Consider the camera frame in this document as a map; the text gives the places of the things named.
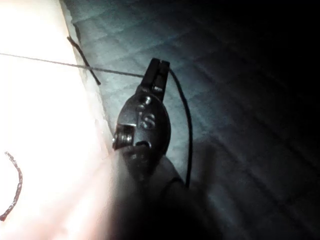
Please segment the left arm needle driver jaw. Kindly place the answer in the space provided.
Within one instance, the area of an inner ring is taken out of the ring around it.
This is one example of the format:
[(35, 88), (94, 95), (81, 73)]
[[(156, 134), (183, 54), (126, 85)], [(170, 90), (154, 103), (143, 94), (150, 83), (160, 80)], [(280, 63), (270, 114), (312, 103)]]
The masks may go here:
[(153, 90), (155, 92), (164, 92), (167, 85), (170, 63), (162, 60), (158, 66), (155, 80), (153, 82)]
[(147, 70), (142, 78), (142, 81), (140, 85), (144, 88), (151, 88), (156, 76), (158, 75), (158, 70), (159, 70), (159, 65), (160, 65), (160, 60), (158, 58), (152, 58)]

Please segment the left arm needle driver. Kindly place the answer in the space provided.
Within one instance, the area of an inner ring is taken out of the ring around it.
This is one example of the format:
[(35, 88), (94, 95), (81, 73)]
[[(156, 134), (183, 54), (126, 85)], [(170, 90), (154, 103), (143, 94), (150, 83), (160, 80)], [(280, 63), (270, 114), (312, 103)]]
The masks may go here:
[(156, 158), (167, 153), (171, 140), (169, 114), (163, 104), (164, 94), (139, 85), (124, 103), (117, 117), (112, 148), (146, 146)]

